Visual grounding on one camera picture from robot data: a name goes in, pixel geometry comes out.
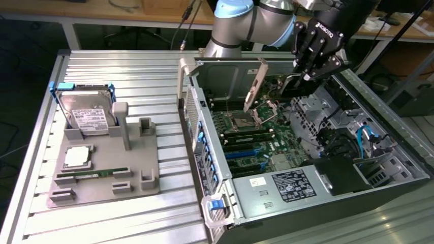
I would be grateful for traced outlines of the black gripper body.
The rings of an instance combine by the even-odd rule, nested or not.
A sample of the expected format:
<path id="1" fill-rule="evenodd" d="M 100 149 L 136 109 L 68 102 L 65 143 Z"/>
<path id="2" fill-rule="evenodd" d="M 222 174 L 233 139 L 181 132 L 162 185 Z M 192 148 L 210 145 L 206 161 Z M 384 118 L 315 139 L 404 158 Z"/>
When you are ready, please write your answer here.
<path id="1" fill-rule="evenodd" d="M 372 1 L 325 1 L 331 8 L 308 21 L 309 40 L 304 54 L 305 68 L 336 55 L 356 33 L 372 11 Z"/>

